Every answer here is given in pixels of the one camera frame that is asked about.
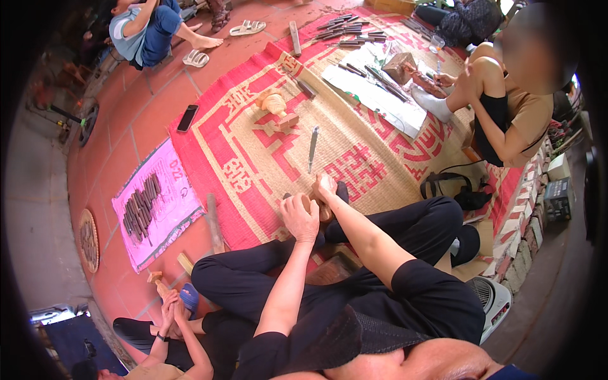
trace phone screen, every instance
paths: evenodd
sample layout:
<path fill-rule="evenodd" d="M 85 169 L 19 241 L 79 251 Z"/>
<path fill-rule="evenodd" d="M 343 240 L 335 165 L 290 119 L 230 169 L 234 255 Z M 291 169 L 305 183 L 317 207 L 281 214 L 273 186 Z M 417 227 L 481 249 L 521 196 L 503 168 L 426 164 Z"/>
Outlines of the phone screen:
<path fill-rule="evenodd" d="M 186 112 L 179 122 L 178 131 L 186 132 L 190 128 L 190 124 L 192 124 L 192 120 L 194 119 L 197 110 L 198 106 L 196 105 L 189 105 L 188 108 L 186 108 Z"/>

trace round bamboo tray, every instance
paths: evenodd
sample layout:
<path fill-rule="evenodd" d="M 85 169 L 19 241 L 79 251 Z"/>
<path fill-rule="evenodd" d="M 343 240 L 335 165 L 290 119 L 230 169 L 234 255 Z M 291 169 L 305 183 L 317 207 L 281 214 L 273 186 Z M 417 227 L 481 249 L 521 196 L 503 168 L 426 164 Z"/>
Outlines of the round bamboo tray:
<path fill-rule="evenodd" d="M 82 211 L 78 227 L 80 254 L 86 263 L 89 272 L 97 272 L 99 268 L 99 240 L 93 214 L 88 209 Z"/>

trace gray wall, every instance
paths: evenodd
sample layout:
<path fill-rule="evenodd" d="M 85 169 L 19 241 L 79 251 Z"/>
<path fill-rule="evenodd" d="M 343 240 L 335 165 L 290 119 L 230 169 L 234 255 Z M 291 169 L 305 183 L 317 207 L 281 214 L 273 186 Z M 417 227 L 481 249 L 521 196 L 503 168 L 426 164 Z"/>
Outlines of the gray wall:
<path fill-rule="evenodd" d="M 13 270 L 30 311 L 92 298 L 67 203 L 60 127 L 21 107 L 7 152 L 5 221 Z"/>

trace white sandal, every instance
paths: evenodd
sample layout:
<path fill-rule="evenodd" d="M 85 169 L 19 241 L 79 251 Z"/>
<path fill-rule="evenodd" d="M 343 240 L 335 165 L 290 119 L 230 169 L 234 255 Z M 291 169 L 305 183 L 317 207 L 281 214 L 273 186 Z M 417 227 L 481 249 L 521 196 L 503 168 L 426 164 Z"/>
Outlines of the white sandal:
<path fill-rule="evenodd" d="M 266 27 L 266 23 L 264 21 L 254 21 L 251 22 L 249 20 L 243 21 L 243 25 L 235 26 L 230 29 L 231 36 L 244 36 L 247 34 L 254 34 L 261 32 Z"/>
<path fill-rule="evenodd" d="M 189 64 L 194 67 L 201 68 L 209 62 L 209 56 L 196 49 L 192 50 L 188 55 L 182 58 L 184 64 Z"/>

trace woven mat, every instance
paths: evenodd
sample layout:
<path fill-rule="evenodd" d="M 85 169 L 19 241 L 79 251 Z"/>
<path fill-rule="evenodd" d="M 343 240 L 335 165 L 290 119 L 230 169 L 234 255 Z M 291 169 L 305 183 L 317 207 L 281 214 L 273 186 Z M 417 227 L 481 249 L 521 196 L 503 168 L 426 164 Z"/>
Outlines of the woven mat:
<path fill-rule="evenodd" d="M 378 15 L 363 7 L 349 12 L 371 22 L 370 30 L 382 29 L 390 38 L 405 44 L 417 59 L 433 67 L 437 57 L 426 41 L 402 25 L 401 15 Z M 327 15 L 300 29 L 300 40 L 314 36 L 316 27 L 336 15 Z M 203 94 L 191 130 L 177 133 L 178 117 L 169 127 L 175 150 L 199 199 L 213 192 L 217 199 L 218 219 L 231 249 L 244 249 L 273 239 L 284 240 L 288 231 L 278 216 L 278 204 L 286 192 L 310 193 L 314 174 L 325 171 L 349 188 L 353 207 L 364 214 L 397 209 L 421 200 L 420 182 L 431 172 L 470 160 L 461 145 L 470 133 L 473 118 L 466 109 L 448 124 L 429 114 L 415 140 L 400 133 L 373 111 L 353 99 L 341 97 L 320 79 L 320 73 L 347 52 L 323 43 L 305 43 L 297 60 L 286 53 L 292 50 L 291 37 L 269 43 L 265 50 L 220 77 Z M 442 71 L 457 75 L 463 60 L 451 49 L 440 52 Z M 281 66 L 307 81 L 317 92 L 309 100 L 282 73 Z M 288 112 L 300 122 L 288 131 L 276 131 L 278 120 L 255 106 L 258 93 L 280 88 Z M 320 126 L 313 173 L 308 174 L 308 151 L 312 128 Z M 488 175 L 481 165 L 458 172 L 474 181 Z M 475 214 L 492 217 L 494 209 L 505 209 L 509 200 L 500 199 L 508 189 L 501 185 L 509 169 L 491 170 L 494 187 L 492 202 Z M 455 194 L 461 184 L 446 184 L 443 190 Z"/>

